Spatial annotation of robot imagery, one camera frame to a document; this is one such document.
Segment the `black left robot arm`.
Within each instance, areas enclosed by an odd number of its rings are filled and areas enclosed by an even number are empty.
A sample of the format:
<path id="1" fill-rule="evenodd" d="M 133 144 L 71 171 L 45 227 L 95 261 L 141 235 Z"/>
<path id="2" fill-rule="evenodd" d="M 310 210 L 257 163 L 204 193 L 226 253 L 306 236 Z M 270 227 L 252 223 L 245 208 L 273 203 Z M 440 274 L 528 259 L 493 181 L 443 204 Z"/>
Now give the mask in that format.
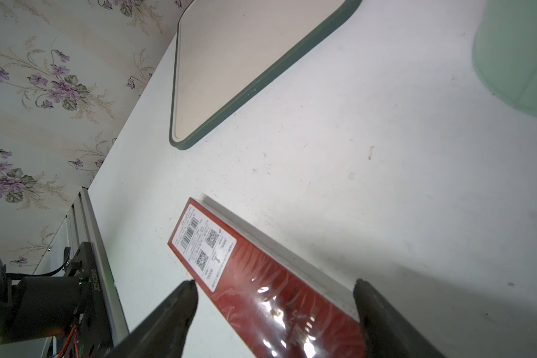
<path id="1" fill-rule="evenodd" d="M 0 258 L 0 344 L 61 335 L 77 320 L 89 288 L 78 276 L 59 276 L 70 267 L 65 247 L 62 266 L 46 274 L 8 273 Z"/>

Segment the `beige green-rimmed cutting board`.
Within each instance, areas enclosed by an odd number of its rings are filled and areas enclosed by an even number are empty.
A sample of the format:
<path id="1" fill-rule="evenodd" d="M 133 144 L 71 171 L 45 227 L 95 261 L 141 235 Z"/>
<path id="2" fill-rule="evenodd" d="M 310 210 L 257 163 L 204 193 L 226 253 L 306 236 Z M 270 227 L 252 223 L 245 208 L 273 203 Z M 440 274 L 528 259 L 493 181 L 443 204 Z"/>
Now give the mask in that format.
<path id="1" fill-rule="evenodd" d="M 178 21 L 169 143 L 186 150 L 319 45 L 359 1 L 193 1 Z"/>

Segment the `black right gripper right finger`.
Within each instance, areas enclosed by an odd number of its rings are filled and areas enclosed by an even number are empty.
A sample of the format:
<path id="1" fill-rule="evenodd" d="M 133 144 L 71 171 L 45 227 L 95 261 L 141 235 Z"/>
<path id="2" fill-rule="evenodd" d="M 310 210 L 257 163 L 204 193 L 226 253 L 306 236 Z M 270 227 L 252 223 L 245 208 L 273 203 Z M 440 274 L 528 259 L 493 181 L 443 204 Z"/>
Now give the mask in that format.
<path id="1" fill-rule="evenodd" d="M 368 281 L 356 281 L 353 297 L 367 357 L 444 357 Z"/>

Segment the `mint green pencil cup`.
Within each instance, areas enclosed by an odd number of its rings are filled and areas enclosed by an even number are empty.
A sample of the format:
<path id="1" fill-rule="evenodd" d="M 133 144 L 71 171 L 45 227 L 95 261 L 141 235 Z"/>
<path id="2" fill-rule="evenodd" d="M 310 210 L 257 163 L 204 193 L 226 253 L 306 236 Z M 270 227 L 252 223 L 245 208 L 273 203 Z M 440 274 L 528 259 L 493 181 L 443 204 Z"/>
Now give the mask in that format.
<path id="1" fill-rule="evenodd" d="M 537 117 L 537 1 L 487 1 L 472 59 L 492 94 Z"/>

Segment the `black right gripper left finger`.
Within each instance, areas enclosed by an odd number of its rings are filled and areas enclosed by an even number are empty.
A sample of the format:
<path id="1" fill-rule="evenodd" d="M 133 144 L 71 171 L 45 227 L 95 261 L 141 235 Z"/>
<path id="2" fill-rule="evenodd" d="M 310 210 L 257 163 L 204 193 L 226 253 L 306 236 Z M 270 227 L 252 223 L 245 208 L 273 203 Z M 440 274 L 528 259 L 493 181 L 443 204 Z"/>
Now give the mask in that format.
<path id="1" fill-rule="evenodd" d="M 197 308 L 197 284 L 185 280 L 107 356 L 181 357 Z"/>

